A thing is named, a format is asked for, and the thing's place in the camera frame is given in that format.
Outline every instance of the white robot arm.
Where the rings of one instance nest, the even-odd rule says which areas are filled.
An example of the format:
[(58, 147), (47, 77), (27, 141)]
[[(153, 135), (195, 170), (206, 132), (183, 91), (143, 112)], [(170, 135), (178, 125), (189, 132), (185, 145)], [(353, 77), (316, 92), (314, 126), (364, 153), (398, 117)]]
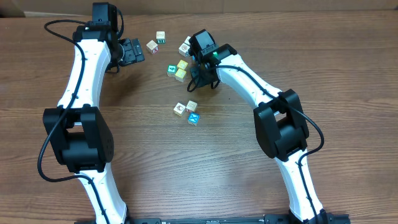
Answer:
[[(67, 89), (57, 108), (46, 109), (43, 115), (55, 157), (82, 182), (95, 210), (97, 224), (120, 224), (128, 220), (127, 206), (119, 195), (111, 170), (113, 137), (98, 109), (104, 73), (113, 67), (119, 71), (119, 66), (145, 60), (137, 39), (120, 40), (123, 17), (121, 15), (119, 31), (116, 11), (121, 15), (120, 10), (109, 3), (93, 4), (93, 20), (77, 27), (73, 33), (75, 61)], [(74, 126), (83, 126), (83, 132), (69, 133), (68, 129)], [(71, 179), (50, 179), (41, 172), (41, 164), (38, 169), (47, 181)]]
[[(242, 60), (239, 54), (230, 55), (223, 60), (219, 65), (232, 65), (235, 67), (241, 67), (245, 71), (249, 72), (251, 76), (257, 80), (257, 82), (263, 86), (270, 94), (274, 97), (278, 97), (278, 93), (281, 92), (270, 84), (266, 83), (262, 78), (255, 74)], [(244, 73), (237, 71), (232, 68), (217, 68), (218, 79), (231, 88), (233, 88), (242, 98), (250, 105), (252, 109), (258, 107), (260, 103), (268, 103), (272, 100), (267, 95), (264, 95), (263, 91), (254, 84), (254, 82)], [(302, 222), (304, 220), (311, 220), (314, 218), (310, 202), (307, 199), (303, 181), (300, 177), (299, 167), (297, 166), (300, 156), (306, 153), (307, 150), (299, 150), (289, 156), (287, 162), (283, 162), (278, 158), (274, 158), (279, 166), (280, 172), (284, 179), (287, 193), (289, 194), (290, 200), (290, 211)], [(307, 158), (305, 157), (302, 161), (303, 173), (305, 182), (307, 183), (310, 196), (317, 214), (320, 213), (322, 204), (320, 203), (315, 190), (313, 188), (310, 171), (308, 169)]]
[[(255, 117), (256, 112), (259, 111), (259, 108), (267, 108), (267, 105), (272, 107), (272, 110), (269, 108), (271, 114), (269, 114), (270, 116), (268, 117), (264, 115), (265, 111), (262, 110), (260, 110), (260, 112), (257, 114), (258, 119), (255, 120), (257, 140), (259, 141), (259, 144), (264, 152), (269, 157), (274, 158), (279, 166), (287, 192), (289, 194), (290, 212), (300, 222), (305, 222), (306, 220), (315, 218), (315, 215), (319, 215), (322, 212), (323, 207), (317, 198), (312, 184), (307, 158), (304, 157), (301, 161), (304, 180), (301, 178), (299, 167), (297, 165), (299, 163), (300, 157), (307, 152), (307, 144), (300, 143), (303, 143), (305, 138), (308, 136), (305, 136), (306, 134), (301, 132), (301, 128), (297, 127), (297, 124), (286, 125), (286, 123), (291, 122), (293, 118), (285, 119), (280, 124), (277, 124), (274, 118), (274, 116), (279, 113), (279, 110), (277, 110), (277, 106), (275, 105), (280, 104), (274, 99), (278, 98), (282, 91), (271, 86), (257, 74), (255, 74), (243, 62), (241, 56), (231, 46), (226, 44), (222, 47), (218, 47), (218, 45), (215, 44), (212, 36), (207, 33), (206, 30), (202, 30), (194, 34), (189, 41), (191, 47), (190, 54), (198, 64), (197, 67), (191, 69), (192, 82), (195, 82), (196, 86), (201, 87), (215, 81), (229, 85), (240, 96), (242, 96), (242, 98), (254, 110)], [(234, 69), (234, 67), (244, 70), (248, 74), (243, 73), (241, 70)], [(295, 101), (292, 100), (291, 103), (295, 106), (298, 104), (299, 106), (297, 109), (301, 110), (298, 97)], [(305, 127), (303, 128), (307, 129), (308, 132), (305, 120), (301, 120), (301, 122), (304, 122), (303, 125), (305, 125)], [(266, 128), (261, 126), (262, 123), (265, 127), (274, 125), (274, 129), (269, 129), (272, 133), (265, 133), (263, 129)], [(279, 137), (275, 135), (276, 132), (280, 132)], [(269, 146), (276, 148), (276, 150), (270, 150)], [(307, 185), (309, 196), (312, 199), (315, 212), (313, 211), (313, 207), (307, 198), (308, 195), (305, 191), (304, 182)]]

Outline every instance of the black mount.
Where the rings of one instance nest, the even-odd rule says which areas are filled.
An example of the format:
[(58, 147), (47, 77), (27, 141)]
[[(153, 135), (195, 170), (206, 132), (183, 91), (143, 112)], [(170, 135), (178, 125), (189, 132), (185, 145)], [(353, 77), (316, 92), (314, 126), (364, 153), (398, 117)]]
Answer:
[[(47, 134), (63, 111), (62, 106), (44, 110), (43, 123)], [(75, 122), (81, 122), (83, 132), (68, 132)], [(58, 163), (67, 165), (69, 172), (76, 174), (81, 170), (103, 172), (105, 164), (113, 158), (112, 133), (96, 106), (69, 109), (64, 122), (55, 128), (50, 142)]]
[(236, 55), (237, 51), (229, 44), (219, 47), (214, 38), (205, 29), (194, 34), (190, 38), (189, 43), (189, 54), (193, 56), (197, 64), (190, 69), (192, 82), (196, 86), (195, 88), (209, 84), (211, 88), (215, 88), (213, 87), (213, 83), (219, 82), (217, 72), (216, 70), (206, 71), (206, 69), (217, 66), (221, 63), (221, 60), (230, 55)]
[[(351, 224), (348, 215), (334, 215), (324, 210), (318, 215), (319, 224)], [(128, 218), (123, 224), (315, 224), (315, 217), (304, 222), (298, 221), (291, 213), (289, 215), (264, 215), (263, 217), (245, 218), (197, 218), (161, 220), (159, 218)], [(82, 222), (75, 224), (95, 224)]]
[(73, 40), (80, 42), (83, 39), (98, 39), (106, 41), (111, 52), (111, 62), (106, 70), (119, 66), (127, 66), (145, 60), (138, 39), (120, 39), (124, 24), (122, 18), (121, 30), (118, 30), (118, 9), (107, 2), (93, 3), (92, 21), (84, 26), (78, 26), (73, 33)]
[[(303, 113), (299, 96), (293, 90), (280, 93), (278, 99), (260, 103), (253, 110), (256, 137), (261, 149), (268, 157), (284, 162), (297, 150), (305, 150), (309, 136), (305, 119), (286, 105)], [(286, 114), (278, 122), (274, 115), (277, 111)]]

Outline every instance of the wooden table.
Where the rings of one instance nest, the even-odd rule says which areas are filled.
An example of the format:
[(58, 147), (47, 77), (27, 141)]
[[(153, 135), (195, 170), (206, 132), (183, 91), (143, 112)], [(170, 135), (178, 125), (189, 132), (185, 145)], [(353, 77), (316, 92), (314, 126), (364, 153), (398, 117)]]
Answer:
[[(78, 18), (83, 21), (89, 17)], [(43, 29), (50, 19), (0, 20), (0, 223), (73, 223), (93, 218), (77, 180), (51, 184), (36, 169), (45, 108), (67, 85), (73, 46)], [(115, 141), (113, 174), (134, 217), (203, 218), (287, 213), (279, 169), (256, 141), (252, 110), (229, 86), (186, 91), (166, 75), (178, 47), (206, 28), (263, 79), (300, 96), (326, 144), (309, 157), (324, 208), (353, 223), (398, 222), (398, 13), (292, 12), (126, 16), (125, 37), (159, 53), (106, 75), (101, 113)], [(72, 36), (75, 24), (52, 26)], [(173, 114), (198, 103), (197, 127)], [(310, 128), (308, 148), (318, 144)], [(70, 175), (49, 147), (50, 177)]]

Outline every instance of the toy block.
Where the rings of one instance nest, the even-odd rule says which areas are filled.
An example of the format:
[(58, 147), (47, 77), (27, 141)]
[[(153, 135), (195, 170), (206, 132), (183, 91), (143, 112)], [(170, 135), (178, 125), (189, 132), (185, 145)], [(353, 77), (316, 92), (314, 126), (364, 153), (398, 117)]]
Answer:
[(157, 46), (157, 44), (153, 40), (149, 41), (149, 43), (147, 44), (147, 49), (152, 54), (154, 54), (154, 53), (159, 51), (159, 47)]
[(198, 124), (199, 118), (199, 114), (191, 113), (188, 117), (188, 123), (196, 126)]
[(177, 64), (177, 67), (181, 68), (182, 70), (185, 70), (187, 66), (188, 66), (188, 62), (185, 62), (183, 60), (180, 60), (180, 62)]
[(187, 77), (187, 72), (179, 68), (174, 76), (176, 80), (184, 82), (185, 78)]
[(194, 101), (189, 101), (187, 104), (187, 107), (185, 107), (185, 111), (192, 113), (195, 112), (195, 110), (197, 110), (198, 104), (195, 103)]
[(169, 65), (169, 67), (167, 68), (167, 75), (170, 77), (174, 77), (176, 71), (177, 71), (176, 65)]
[(184, 111), (185, 111), (185, 106), (182, 105), (181, 103), (177, 103), (177, 105), (174, 108), (174, 113), (179, 116), (182, 116), (184, 114)]
[(178, 52), (182, 55), (182, 56), (184, 56), (184, 57), (187, 57), (187, 56), (189, 56), (189, 45), (187, 45), (187, 44), (182, 44), (179, 48), (178, 48)]
[(166, 33), (164, 31), (157, 31), (156, 41), (158, 44), (166, 44)]
[(189, 39), (191, 39), (190, 36), (188, 36), (188, 37), (185, 39), (184, 44), (187, 44), (188, 46), (190, 46), (190, 44), (189, 44)]

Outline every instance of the black cable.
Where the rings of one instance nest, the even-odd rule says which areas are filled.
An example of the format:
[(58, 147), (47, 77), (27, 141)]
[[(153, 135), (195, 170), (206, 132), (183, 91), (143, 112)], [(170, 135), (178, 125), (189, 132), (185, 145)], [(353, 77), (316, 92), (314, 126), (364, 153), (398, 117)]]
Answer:
[(99, 208), (101, 209), (101, 213), (102, 213), (102, 215), (104, 216), (106, 223), (107, 223), (107, 224), (110, 224), (109, 219), (108, 219), (108, 216), (106, 215), (105, 209), (104, 209), (104, 207), (103, 207), (103, 205), (102, 205), (102, 203), (101, 203), (100, 195), (98, 194), (98, 191), (97, 191), (97, 189), (96, 189), (96, 187), (95, 187), (95, 184), (94, 184), (94, 182), (93, 182), (93, 180), (92, 180), (91, 178), (89, 178), (89, 177), (87, 177), (87, 176), (85, 176), (85, 175), (73, 175), (73, 176), (69, 176), (69, 177), (62, 177), (62, 178), (52, 179), (52, 178), (50, 178), (50, 177), (47, 177), (47, 176), (43, 173), (43, 170), (42, 170), (42, 160), (43, 160), (43, 155), (44, 155), (45, 149), (46, 149), (47, 145), (49, 144), (50, 138), (51, 138), (51, 136), (53, 135), (55, 128), (56, 128), (58, 125), (60, 125), (61, 122), (64, 121), (64, 119), (65, 119), (65, 117), (66, 117), (66, 115), (67, 115), (68, 110), (72, 107), (73, 102), (74, 102), (75, 99), (77, 98), (77, 93), (78, 93), (78, 91), (79, 91), (80, 83), (81, 83), (81, 80), (83, 79), (83, 74), (84, 74), (84, 71), (85, 71), (85, 62), (86, 62), (86, 58), (85, 58), (85, 53), (84, 53), (83, 49), (82, 49), (74, 40), (71, 40), (71, 39), (69, 39), (68, 37), (65, 37), (65, 36), (63, 36), (63, 35), (61, 35), (61, 34), (58, 34), (58, 33), (54, 32), (54, 31), (52, 31), (52, 30), (50, 30), (50, 29), (48, 28), (49, 25), (55, 24), (55, 23), (59, 23), (59, 22), (74, 22), (74, 23), (78, 23), (78, 24), (85, 24), (85, 22), (82, 22), (82, 21), (75, 21), (75, 20), (70, 20), (70, 19), (61, 19), (61, 20), (55, 20), (55, 21), (48, 22), (48, 23), (46, 23), (46, 24), (44, 25), (44, 29), (45, 29), (47, 32), (49, 32), (49, 33), (51, 33), (51, 34), (53, 34), (53, 35), (55, 35), (55, 36), (57, 36), (57, 37), (59, 37), (59, 38), (61, 38), (61, 39), (64, 39), (64, 40), (66, 40), (66, 41), (68, 41), (68, 42), (73, 43), (73, 44), (79, 49), (79, 51), (80, 51), (80, 53), (81, 53), (81, 69), (80, 69), (79, 78), (78, 78), (78, 81), (77, 81), (77, 84), (76, 84), (76, 87), (75, 87), (75, 91), (72, 93), (72, 98), (71, 98), (71, 100), (70, 100), (68, 106), (64, 109), (64, 111), (63, 111), (63, 113), (61, 114), (61, 116), (59, 117), (58, 121), (55, 123), (54, 127), (53, 127), (53, 128), (51, 129), (51, 131), (49, 132), (49, 135), (45, 138), (45, 141), (44, 141), (44, 143), (43, 143), (43, 146), (42, 146), (42, 148), (41, 148), (41, 150), (40, 150), (39, 158), (37, 159), (37, 170), (38, 170), (40, 176), (41, 176), (44, 180), (46, 180), (46, 181), (48, 181), (48, 182), (53, 182), (53, 183), (54, 183), (54, 182), (62, 182), (62, 181), (66, 181), (66, 180), (72, 180), (72, 179), (76, 179), (76, 178), (83, 178), (83, 179), (86, 179), (86, 180), (88, 181), (88, 183), (89, 183), (89, 184), (92, 186), (92, 188), (93, 188), (95, 197), (96, 197), (96, 199), (97, 199), (97, 201), (98, 201)]
[(123, 14), (122, 14), (122, 11), (120, 11), (120, 9), (118, 9), (118, 13), (119, 13), (120, 18), (122, 20), (122, 26), (120, 27), (120, 31), (118, 32), (118, 39), (120, 39), (120, 37), (122, 37), (123, 31), (124, 31), (124, 21), (123, 21)]
[(217, 80), (217, 82), (216, 82), (215, 85), (214, 85), (214, 82), (210, 83), (210, 88), (211, 88), (212, 90), (214, 90), (215, 88), (218, 87), (218, 84), (220, 84), (220, 80)]
[(197, 78), (198, 78), (198, 83), (199, 83), (199, 81), (200, 81), (200, 79), (201, 79), (201, 76), (199, 76), (199, 75), (196, 76), (195, 78), (192, 77), (191, 81), (189, 82), (189, 84), (188, 84), (188, 86), (187, 86), (187, 91), (188, 91), (189, 93), (191, 93), (191, 92), (193, 92), (194, 90), (197, 89), (198, 86), (196, 86), (196, 85), (191, 89), (192, 83), (193, 83)]
[(273, 100), (279, 100), (285, 107), (288, 107), (288, 108), (291, 109), (292, 111), (294, 111), (294, 112), (298, 113), (299, 115), (301, 115), (304, 119), (306, 119), (306, 120), (318, 131), (318, 134), (319, 134), (319, 136), (320, 136), (320, 144), (319, 144), (319, 146), (318, 146), (317, 148), (315, 148), (315, 149), (313, 149), (313, 150), (311, 150), (311, 151), (309, 151), (309, 152), (306, 152), (305, 154), (301, 155), (301, 157), (298, 159), (298, 163), (297, 163), (298, 169), (299, 169), (299, 171), (300, 171), (301, 180), (303, 181), (305, 193), (307, 194), (307, 199), (310, 201), (310, 205), (311, 205), (313, 214), (314, 214), (314, 216), (315, 216), (316, 223), (318, 224), (317, 211), (315, 210), (315, 206), (313, 205), (312, 198), (311, 198), (311, 196), (310, 196), (310, 192), (308, 191), (307, 184), (305, 183), (304, 173), (303, 173), (303, 170), (302, 170), (302, 166), (303, 166), (303, 165), (302, 165), (301, 161), (304, 159), (304, 157), (306, 157), (306, 156), (308, 156), (308, 155), (311, 155), (311, 154), (313, 154), (313, 153), (318, 152), (318, 151), (323, 147), (323, 145), (324, 145), (324, 143), (325, 143), (325, 137), (324, 137), (324, 135), (323, 135), (321, 129), (320, 129), (319, 126), (318, 126), (317, 124), (315, 124), (315, 122), (314, 122), (311, 118), (309, 118), (307, 115), (305, 115), (304, 113), (302, 113), (302, 112), (296, 110), (295, 108), (291, 107), (290, 105), (286, 104), (285, 102), (283, 102), (283, 101), (280, 100), (279, 98), (275, 97), (274, 95), (270, 94), (270, 93), (269, 93), (264, 87), (262, 87), (262, 86), (260, 85), (260, 83), (257, 82), (257, 80), (256, 80), (255, 78), (253, 78), (253, 76), (250, 75), (250, 73), (249, 73), (248, 71), (246, 71), (245, 69), (243, 69), (243, 68), (241, 68), (241, 67), (237, 67), (237, 66), (232, 66), (232, 65), (218, 65), (218, 66), (216, 66), (216, 67), (212, 67), (212, 68), (209, 68), (209, 69), (207, 69), (207, 70), (208, 70), (208, 71), (210, 71), (210, 70), (216, 70), (217, 68), (232, 68), (232, 69), (236, 69), (236, 70), (238, 70), (238, 71), (240, 71), (240, 72), (243, 72), (245, 75), (247, 75), (247, 76), (257, 85), (257, 87), (263, 92), (264, 95), (269, 96), (269, 97), (272, 98)]

